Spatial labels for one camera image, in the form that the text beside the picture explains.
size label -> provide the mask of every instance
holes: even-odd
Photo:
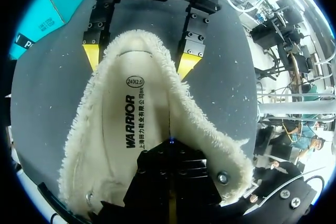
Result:
[[[127,94],[125,97],[125,142],[126,148],[145,149],[145,93],[144,80],[139,76],[127,78],[126,83],[132,88],[138,88],[137,94]]]
[[[127,78],[126,83],[131,88],[140,88],[145,84],[145,81],[140,76],[130,76]]]

teal shirt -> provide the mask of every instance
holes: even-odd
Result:
[[[309,126],[303,126],[300,136],[298,135],[298,133],[294,133],[291,135],[293,142],[290,144],[290,146],[299,148],[301,150],[308,149],[311,140],[315,135],[315,132]]]

shoe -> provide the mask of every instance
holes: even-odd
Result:
[[[207,157],[222,204],[250,187],[251,161],[240,146],[207,120],[182,83],[160,39],[128,31],[107,47],[77,109],[60,169],[59,198],[73,214],[88,218],[101,201],[124,206],[141,151],[170,136]],[[215,179],[226,171],[230,183]]]

screw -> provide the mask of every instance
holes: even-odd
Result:
[[[179,174],[180,174],[180,175],[186,175],[187,172],[186,172],[186,170],[179,170]]]
[[[297,208],[300,204],[301,204],[301,200],[298,197],[295,197],[290,202],[290,205],[291,205],[292,208]]]
[[[144,174],[146,171],[144,169],[138,169],[138,173]]]
[[[219,172],[217,174],[217,179],[223,186],[226,186],[229,183],[229,175],[226,171]]]
[[[92,207],[91,199],[93,197],[93,193],[90,191],[85,195],[86,203],[89,205],[89,207]]]
[[[290,196],[290,191],[287,190],[287,189],[282,190],[282,191],[280,192],[280,197],[281,197],[282,199],[288,199],[289,196]]]

black cable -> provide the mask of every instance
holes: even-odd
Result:
[[[54,213],[50,218],[50,224],[53,224],[54,218],[58,216],[58,213]]]
[[[272,94],[272,93],[274,93],[274,92],[276,92],[276,91],[278,91],[278,90],[280,90],[280,89],[287,89],[287,88],[289,88],[289,87],[294,87],[294,86],[296,86],[296,85],[292,85],[292,86],[290,86],[293,82],[294,82],[294,80],[292,80],[287,86],[282,87],[282,88],[279,88],[279,89],[276,89],[276,90],[272,90],[272,92],[269,92],[268,94]]]
[[[314,178],[319,178],[322,181],[322,190],[321,190],[321,193],[322,193],[322,191],[324,189],[324,179],[323,179],[322,176],[320,176],[320,175],[312,176],[312,177],[308,178],[305,182],[307,183],[307,182],[311,181]]]
[[[282,93],[281,93],[281,96],[280,96],[280,102],[281,102],[281,97],[282,97],[282,95],[284,94],[284,92],[285,92],[285,90],[286,89],[288,89],[289,88],[289,86],[292,84],[294,82],[294,80],[292,80],[284,89],[283,89],[283,91],[282,91]]]
[[[258,81],[257,84],[260,84],[260,86],[261,86],[261,94],[263,94],[264,88],[263,88],[262,83],[260,81]],[[261,100],[262,100],[262,103],[264,103],[264,96],[261,97]]]

